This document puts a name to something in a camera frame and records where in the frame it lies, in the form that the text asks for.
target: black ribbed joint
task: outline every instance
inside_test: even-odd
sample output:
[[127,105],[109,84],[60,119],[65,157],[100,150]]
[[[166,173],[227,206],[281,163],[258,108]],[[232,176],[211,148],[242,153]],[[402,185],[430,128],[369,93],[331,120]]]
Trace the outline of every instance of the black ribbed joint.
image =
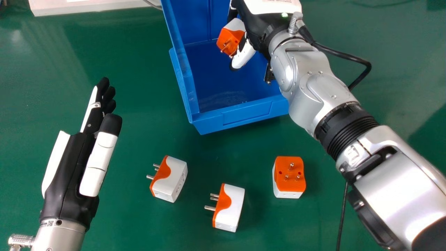
[[314,135],[325,151],[337,160],[356,138],[378,125],[374,117],[359,104],[348,104],[323,118]]

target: black cable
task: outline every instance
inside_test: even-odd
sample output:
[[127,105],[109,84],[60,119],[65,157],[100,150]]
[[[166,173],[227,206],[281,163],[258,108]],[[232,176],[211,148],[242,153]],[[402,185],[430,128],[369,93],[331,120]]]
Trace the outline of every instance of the black cable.
[[161,8],[158,5],[155,5],[154,3],[150,2],[149,0],[143,0],[143,1],[146,2],[148,5],[154,7],[155,9],[158,9],[158,10],[161,10],[161,11],[163,10],[163,8]]
[[348,89],[351,91],[353,88],[355,88],[356,85],[358,85],[366,76],[367,74],[369,74],[369,72],[372,70],[372,64],[362,58],[338,51],[338,50],[333,50],[327,46],[323,46],[320,43],[316,42],[313,39],[313,36],[311,36],[310,32],[308,31],[306,26],[302,26],[299,29],[299,33],[302,35],[302,37],[308,42],[310,43],[312,46],[316,47],[318,50],[331,54],[333,56],[342,58],[342,59],[347,59],[356,63],[360,63],[362,65],[364,65],[366,68],[365,70],[348,86]]
[[345,204],[347,202],[348,183],[345,183],[344,196],[342,198],[341,220],[339,221],[338,240],[336,241],[336,251],[341,247],[342,228],[344,227]]

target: grey cable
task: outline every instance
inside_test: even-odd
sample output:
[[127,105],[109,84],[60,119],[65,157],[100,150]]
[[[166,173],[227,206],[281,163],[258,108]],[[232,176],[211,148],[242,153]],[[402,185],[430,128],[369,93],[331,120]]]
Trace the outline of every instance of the grey cable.
[[143,1],[146,2],[148,5],[154,7],[155,9],[158,9],[158,10],[161,10],[161,11],[163,10],[163,8],[161,8],[160,6],[157,6],[157,5],[153,4],[153,3],[150,2],[149,0],[143,0]]

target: orange and white plug adapter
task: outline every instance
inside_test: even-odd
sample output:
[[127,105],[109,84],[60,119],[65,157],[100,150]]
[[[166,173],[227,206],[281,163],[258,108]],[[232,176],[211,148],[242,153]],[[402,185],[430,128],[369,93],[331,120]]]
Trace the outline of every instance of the orange and white plug adapter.
[[146,176],[152,180],[150,192],[156,198],[175,202],[187,177],[187,163],[166,155],[161,165],[153,164],[153,166],[157,171],[155,176]]
[[230,232],[235,232],[239,225],[242,212],[245,189],[223,183],[219,194],[211,193],[211,200],[217,201],[215,207],[204,206],[204,209],[214,211],[212,226]]
[[278,156],[273,167],[274,195],[277,198],[298,199],[305,189],[302,158]]
[[237,47],[240,44],[243,36],[245,35],[245,24],[238,18],[232,19],[226,24],[220,31],[219,38],[217,39],[217,46],[221,52],[226,53],[228,56],[233,56]]

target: silver robotic arm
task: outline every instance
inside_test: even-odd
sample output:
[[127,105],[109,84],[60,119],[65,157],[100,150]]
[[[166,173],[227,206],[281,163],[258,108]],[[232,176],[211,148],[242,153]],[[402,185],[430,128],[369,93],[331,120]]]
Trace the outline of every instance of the silver robotic arm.
[[291,119],[322,144],[352,187],[348,200],[367,230],[389,250],[444,250],[445,177],[379,125],[333,74],[302,12],[288,12],[299,1],[276,2],[273,12],[263,3],[232,0],[228,21],[238,14],[244,22],[249,41],[269,60],[267,71],[288,100]]
[[10,251],[79,251],[99,205],[122,118],[112,114],[115,89],[107,78],[93,88],[75,135],[59,132],[42,182],[44,205],[36,236],[13,234]]

